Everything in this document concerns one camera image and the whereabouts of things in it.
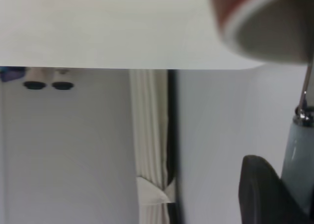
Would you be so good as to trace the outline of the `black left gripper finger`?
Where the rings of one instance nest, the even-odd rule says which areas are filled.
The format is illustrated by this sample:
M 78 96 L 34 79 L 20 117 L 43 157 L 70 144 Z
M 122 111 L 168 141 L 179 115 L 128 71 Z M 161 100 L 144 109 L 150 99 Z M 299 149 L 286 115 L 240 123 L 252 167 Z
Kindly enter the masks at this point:
M 239 206 L 243 224 L 312 224 L 271 164 L 256 155 L 242 160 Z

